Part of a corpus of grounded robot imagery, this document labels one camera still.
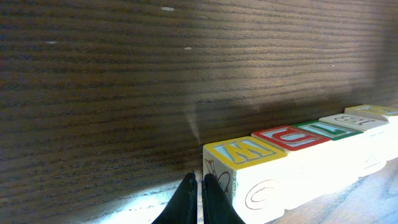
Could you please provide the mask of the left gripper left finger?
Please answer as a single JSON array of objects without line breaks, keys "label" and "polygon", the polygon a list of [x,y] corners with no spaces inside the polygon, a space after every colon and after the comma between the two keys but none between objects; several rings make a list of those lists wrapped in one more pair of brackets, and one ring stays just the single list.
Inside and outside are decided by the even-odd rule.
[{"label": "left gripper left finger", "polygon": [[189,172],[152,224],[197,224],[197,191],[196,176]]}]

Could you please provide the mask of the green circle wooden block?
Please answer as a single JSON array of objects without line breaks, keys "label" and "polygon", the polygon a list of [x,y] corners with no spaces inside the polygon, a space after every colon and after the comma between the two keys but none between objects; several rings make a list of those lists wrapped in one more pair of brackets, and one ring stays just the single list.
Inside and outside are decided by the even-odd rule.
[{"label": "green circle wooden block", "polygon": [[203,173],[216,177],[245,223],[267,223],[285,212],[282,184],[287,154],[245,136],[203,146]]}]

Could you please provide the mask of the yellow top wooden block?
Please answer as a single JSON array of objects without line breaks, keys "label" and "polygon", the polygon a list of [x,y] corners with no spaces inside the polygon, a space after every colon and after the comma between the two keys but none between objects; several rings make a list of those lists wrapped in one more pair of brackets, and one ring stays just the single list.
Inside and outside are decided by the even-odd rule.
[{"label": "yellow top wooden block", "polygon": [[358,152],[360,158],[363,159],[360,177],[377,172],[386,165],[388,160],[386,160],[384,153],[387,149],[386,140],[388,136],[385,131],[365,130],[361,127],[360,119],[352,118],[345,113],[322,117],[318,120],[361,132],[361,134],[349,138],[349,146],[353,146],[354,151]]}]

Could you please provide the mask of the red sided wooden block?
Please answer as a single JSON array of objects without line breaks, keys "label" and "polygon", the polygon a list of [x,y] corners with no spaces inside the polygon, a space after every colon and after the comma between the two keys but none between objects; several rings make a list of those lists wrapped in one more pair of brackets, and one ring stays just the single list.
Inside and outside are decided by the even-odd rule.
[{"label": "red sided wooden block", "polygon": [[355,183],[363,168],[363,156],[357,155],[351,141],[358,140],[362,132],[324,121],[309,121],[293,127],[326,137],[327,142],[316,145],[322,166],[321,183],[332,193]]}]

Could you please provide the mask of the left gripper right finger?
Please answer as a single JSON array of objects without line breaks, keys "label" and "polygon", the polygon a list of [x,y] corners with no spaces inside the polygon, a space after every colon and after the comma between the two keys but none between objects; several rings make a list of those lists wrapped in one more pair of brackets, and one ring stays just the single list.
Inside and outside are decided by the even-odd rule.
[{"label": "left gripper right finger", "polygon": [[204,224],[245,224],[213,174],[204,176],[201,191]]}]

